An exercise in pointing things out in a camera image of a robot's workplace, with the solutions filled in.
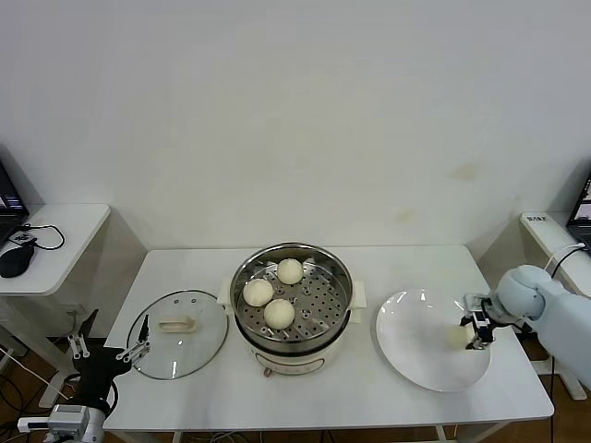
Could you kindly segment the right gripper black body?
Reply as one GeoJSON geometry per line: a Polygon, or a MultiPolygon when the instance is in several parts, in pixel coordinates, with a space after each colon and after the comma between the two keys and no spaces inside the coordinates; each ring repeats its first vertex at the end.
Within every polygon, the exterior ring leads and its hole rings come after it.
{"type": "Polygon", "coordinates": [[[499,328],[501,323],[488,311],[492,308],[491,299],[487,297],[475,297],[472,302],[472,323],[477,328],[499,328]]]}

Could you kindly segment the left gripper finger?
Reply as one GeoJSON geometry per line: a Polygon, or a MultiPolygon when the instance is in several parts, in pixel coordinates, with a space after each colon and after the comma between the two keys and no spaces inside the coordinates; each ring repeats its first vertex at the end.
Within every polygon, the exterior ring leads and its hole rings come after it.
{"type": "Polygon", "coordinates": [[[116,355],[116,361],[135,365],[150,352],[151,344],[149,341],[149,317],[150,316],[148,314],[145,314],[141,317],[139,334],[136,340],[131,342],[124,351],[121,351],[116,355]]]}
{"type": "Polygon", "coordinates": [[[90,349],[87,346],[86,339],[89,337],[98,312],[98,309],[94,309],[91,314],[81,322],[78,331],[67,336],[67,341],[74,360],[90,357],[90,349]]]}

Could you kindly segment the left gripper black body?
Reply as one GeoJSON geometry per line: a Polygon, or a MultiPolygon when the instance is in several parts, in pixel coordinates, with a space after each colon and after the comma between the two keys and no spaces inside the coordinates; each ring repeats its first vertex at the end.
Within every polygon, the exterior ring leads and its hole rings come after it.
{"type": "Polygon", "coordinates": [[[131,369],[124,357],[116,357],[122,348],[101,347],[90,352],[89,357],[73,360],[79,373],[79,382],[73,396],[73,404],[94,409],[110,409],[108,394],[114,379],[131,369]]]}

